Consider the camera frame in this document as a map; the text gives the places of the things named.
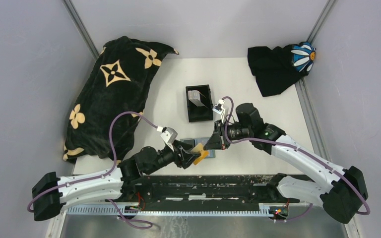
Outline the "orange gold card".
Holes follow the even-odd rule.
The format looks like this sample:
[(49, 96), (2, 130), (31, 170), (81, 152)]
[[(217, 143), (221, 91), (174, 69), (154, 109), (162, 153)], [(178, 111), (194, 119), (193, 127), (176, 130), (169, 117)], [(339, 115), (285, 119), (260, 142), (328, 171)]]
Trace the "orange gold card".
[(193, 161), (194, 165), (197, 165), (209, 155), (209, 151), (204, 149), (204, 145), (202, 143), (198, 143), (195, 147), (193, 147), (191, 149), (191, 152), (197, 155), (197, 157)]

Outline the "black plastic bin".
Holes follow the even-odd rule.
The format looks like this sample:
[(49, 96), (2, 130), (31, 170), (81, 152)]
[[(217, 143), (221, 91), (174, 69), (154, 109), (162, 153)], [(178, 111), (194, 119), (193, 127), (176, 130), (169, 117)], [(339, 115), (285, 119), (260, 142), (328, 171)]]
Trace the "black plastic bin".
[(213, 120), (213, 103), (208, 84), (186, 86), (186, 102), (189, 122)]

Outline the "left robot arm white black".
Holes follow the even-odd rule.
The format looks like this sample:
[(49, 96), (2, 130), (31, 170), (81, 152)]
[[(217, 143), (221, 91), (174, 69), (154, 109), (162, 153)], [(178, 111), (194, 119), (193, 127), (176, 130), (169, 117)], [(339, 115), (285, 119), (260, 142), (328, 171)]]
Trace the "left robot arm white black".
[(76, 205), (97, 200), (135, 198), (137, 184), (144, 176), (173, 163), (186, 169), (196, 165), (208, 155), (202, 144), (191, 148), (175, 140), (162, 150), (147, 146), (129, 159), (119, 163), (114, 170), (81, 176), (58, 177), (55, 172), (45, 174), (32, 188), (33, 201), (29, 205), (35, 221), (45, 221)]

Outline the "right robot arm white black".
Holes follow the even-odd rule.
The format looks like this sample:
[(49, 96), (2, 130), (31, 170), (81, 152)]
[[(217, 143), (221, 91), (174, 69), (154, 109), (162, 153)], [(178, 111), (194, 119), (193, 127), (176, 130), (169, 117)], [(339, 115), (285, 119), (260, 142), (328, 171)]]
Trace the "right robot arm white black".
[(368, 215), (368, 191), (362, 171), (351, 166), (336, 165), (307, 150), (279, 127), (266, 123), (252, 103), (236, 107), (238, 120), (230, 115), (220, 99), (213, 112), (221, 118), (214, 123), (205, 150), (225, 150), (231, 144), (249, 141), (253, 146), (281, 159), (309, 177), (309, 181), (286, 174), (276, 174), (269, 182), (267, 197), (272, 202), (295, 198), (319, 206), (334, 220), (348, 224), (358, 215)]

